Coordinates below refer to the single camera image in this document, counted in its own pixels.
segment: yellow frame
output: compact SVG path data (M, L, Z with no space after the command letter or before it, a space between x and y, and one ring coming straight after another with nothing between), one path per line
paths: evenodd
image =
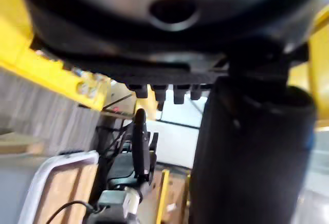
M0 0L0 67L62 94L85 106L102 110L107 86L91 77L81 78L63 69L63 62L50 61L37 55L30 45L31 23L23 0ZM80 83L97 88L93 98L77 91Z

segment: circular hole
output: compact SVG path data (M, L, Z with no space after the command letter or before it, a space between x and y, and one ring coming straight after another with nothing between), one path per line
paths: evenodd
M157 0L150 6L150 15L154 26L178 31L196 22L197 6L194 0Z

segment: black cylinder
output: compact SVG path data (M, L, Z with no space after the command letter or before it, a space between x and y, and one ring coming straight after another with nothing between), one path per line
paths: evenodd
M267 98L237 86L218 79L206 103L190 223L288 224L313 147L316 108L296 87Z

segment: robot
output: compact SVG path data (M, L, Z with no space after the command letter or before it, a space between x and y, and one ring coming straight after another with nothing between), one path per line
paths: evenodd
M289 223L313 145L308 60L316 0L25 0L63 61L175 103L211 90L191 174L190 224Z

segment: wooden surface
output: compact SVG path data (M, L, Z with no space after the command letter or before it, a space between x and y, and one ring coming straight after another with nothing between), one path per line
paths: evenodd
M76 167L54 170L49 174L34 218L34 224L45 224L60 206L70 202L78 171L79 169ZM61 224L65 212L66 210L61 211L51 224Z
M156 206L161 184L161 171L154 172L152 190L138 207L137 216L143 224L154 224L156 217ZM182 175L170 174L168 193L166 195L164 210L162 212L161 223L178 224L180 219L180 209L172 208L173 205L180 206L182 193L184 191L185 178Z
M0 154L30 153L40 155L43 150L44 144L41 139L16 133L0 135Z
M95 181L96 172L97 165L84 165L79 168L70 201L80 200L88 202ZM65 212L62 224L80 224L85 213L85 206L80 204L73 205Z
M43 139L46 154L93 148L99 116L0 68L0 127Z

